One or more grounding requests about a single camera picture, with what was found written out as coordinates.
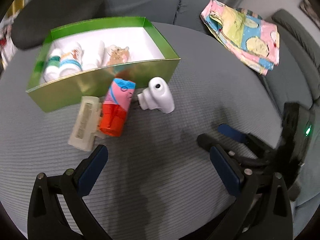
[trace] gray ribbed fabric surface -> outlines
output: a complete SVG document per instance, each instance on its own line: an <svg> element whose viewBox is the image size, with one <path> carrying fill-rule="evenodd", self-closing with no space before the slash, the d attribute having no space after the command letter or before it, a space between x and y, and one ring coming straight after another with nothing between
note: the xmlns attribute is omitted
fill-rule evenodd
<svg viewBox="0 0 320 240"><path fill-rule="evenodd" d="M281 132L259 79L233 54L203 33L155 25L182 58L169 82L175 111L132 106L121 137L95 141L109 161L84 201L114 240L177 239L232 203L198 134L217 135L224 122L275 146ZM23 231L36 175L62 174L89 155L67 144L79 105L45 114L25 93L38 52L19 51L0 80L0 201Z"/></svg>

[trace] green indicator light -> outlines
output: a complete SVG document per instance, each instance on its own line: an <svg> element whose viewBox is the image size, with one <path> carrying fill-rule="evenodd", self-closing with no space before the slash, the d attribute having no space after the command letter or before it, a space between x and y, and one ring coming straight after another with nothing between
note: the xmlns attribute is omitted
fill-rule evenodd
<svg viewBox="0 0 320 240"><path fill-rule="evenodd" d="M312 124L311 124L311 125L308 127L308 129L306 130L306 136L308 136L308 134L310 133L311 127L312 127Z"/></svg>

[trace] small bottle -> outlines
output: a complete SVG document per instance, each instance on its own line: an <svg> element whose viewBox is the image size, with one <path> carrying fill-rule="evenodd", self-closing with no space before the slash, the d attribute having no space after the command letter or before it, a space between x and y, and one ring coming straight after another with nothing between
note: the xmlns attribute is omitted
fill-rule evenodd
<svg viewBox="0 0 320 240"><path fill-rule="evenodd" d="M135 86L134 82L121 78L112 81L102 104L101 132L111 136L122 134Z"/></svg>
<svg viewBox="0 0 320 240"><path fill-rule="evenodd" d="M44 70L44 80L49 82L51 80L55 80L59 78L59 66L60 66L60 59L62 56L61 49L54 49L53 52L49 56L49 60L47 63L47 67Z"/></svg>
<svg viewBox="0 0 320 240"><path fill-rule="evenodd" d="M60 77L75 74L80 72L81 69L81 58L82 49L79 43L72 42L64 49L64 54L60 60Z"/></svg>
<svg viewBox="0 0 320 240"><path fill-rule="evenodd" d="M85 71L101 67L104 51L105 47L103 41L99 41L89 49L86 49L82 57L82 70Z"/></svg>

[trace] white plastic clip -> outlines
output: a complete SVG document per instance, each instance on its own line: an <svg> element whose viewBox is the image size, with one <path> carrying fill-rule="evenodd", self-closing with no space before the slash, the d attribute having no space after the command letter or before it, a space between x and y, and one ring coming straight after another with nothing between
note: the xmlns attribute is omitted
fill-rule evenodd
<svg viewBox="0 0 320 240"><path fill-rule="evenodd" d="M95 136L104 139L105 135L98 131L101 114L101 103L97 97L84 96L81 98L81 106L73 127L68 144L73 147L91 151Z"/></svg>

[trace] gray sofa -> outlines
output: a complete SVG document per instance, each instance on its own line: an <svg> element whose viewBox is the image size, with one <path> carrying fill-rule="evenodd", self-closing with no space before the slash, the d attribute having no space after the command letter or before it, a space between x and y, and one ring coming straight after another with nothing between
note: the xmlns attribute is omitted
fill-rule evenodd
<svg viewBox="0 0 320 240"><path fill-rule="evenodd" d="M143 16L153 22L179 25L210 35L199 17L208 2L209 0L106 0L103 15ZM313 109L316 114L306 163L299 175L301 194L292 203L294 236L297 236L320 203L320 144L317 138L320 131L320 48L286 11L275 13L270 21L278 25L281 37L280 63L266 77L258 78L278 109L279 116L286 101L298 101L306 108Z"/></svg>

